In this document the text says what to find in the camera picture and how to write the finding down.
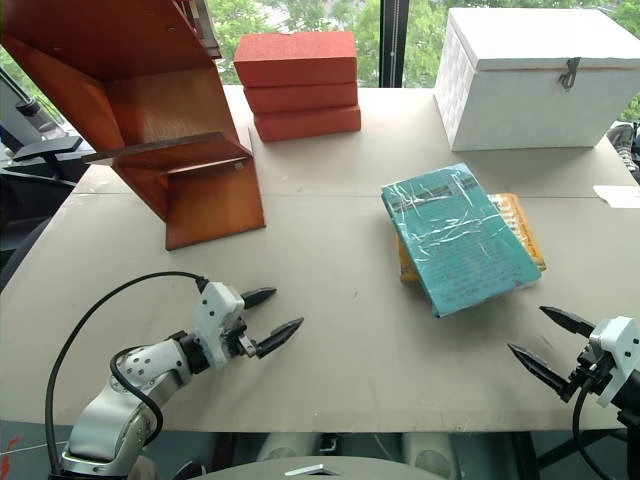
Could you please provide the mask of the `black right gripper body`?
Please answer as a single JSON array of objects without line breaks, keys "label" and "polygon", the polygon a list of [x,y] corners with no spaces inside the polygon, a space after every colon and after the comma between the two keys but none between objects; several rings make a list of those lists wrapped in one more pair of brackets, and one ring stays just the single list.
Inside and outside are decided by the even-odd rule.
[{"label": "black right gripper body", "polygon": [[567,385],[559,393],[566,403],[583,387],[588,393],[601,395],[612,378],[614,360],[609,352],[587,345],[577,357],[577,362],[578,366],[570,373]]}]

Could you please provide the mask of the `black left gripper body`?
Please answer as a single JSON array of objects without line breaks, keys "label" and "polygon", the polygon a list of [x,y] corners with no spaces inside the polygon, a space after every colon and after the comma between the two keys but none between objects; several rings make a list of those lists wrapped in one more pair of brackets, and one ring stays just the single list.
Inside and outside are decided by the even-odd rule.
[{"label": "black left gripper body", "polygon": [[236,321],[228,330],[223,333],[223,343],[229,357],[247,356],[249,358],[257,355],[257,344],[246,335],[247,325],[244,321]]}]

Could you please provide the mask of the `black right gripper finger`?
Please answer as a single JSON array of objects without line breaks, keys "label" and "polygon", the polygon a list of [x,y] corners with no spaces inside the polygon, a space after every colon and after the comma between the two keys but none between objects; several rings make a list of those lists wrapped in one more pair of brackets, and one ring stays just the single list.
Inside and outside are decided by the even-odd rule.
[{"label": "black right gripper finger", "polygon": [[529,373],[550,387],[562,400],[571,398],[569,382],[554,372],[541,358],[513,343],[508,343],[508,348]]},{"label": "black right gripper finger", "polygon": [[554,323],[573,334],[579,334],[583,337],[589,337],[596,328],[594,324],[586,321],[579,315],[567,312],[560,308],[552,306],[540,306],[539,309]]}]

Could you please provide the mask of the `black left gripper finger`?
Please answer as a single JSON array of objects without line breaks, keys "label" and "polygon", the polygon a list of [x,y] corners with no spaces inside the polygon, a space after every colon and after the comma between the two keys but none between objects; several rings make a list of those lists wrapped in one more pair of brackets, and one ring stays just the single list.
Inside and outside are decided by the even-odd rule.
[{"label": "black left gripper finger", "polygon": [[275,287],[262,287],[250,291],[246,291],[241,294],[241,298],[244,302],[244,309],[249,310],[271,298],[277,289]]},{"label": "black left gripper finger", "polygon": [[262,359],[281,347],[299,329],[303,322],[304,318],[300,317],[286,322],[273,330],[266,339],[256,344],[256,356]]}]

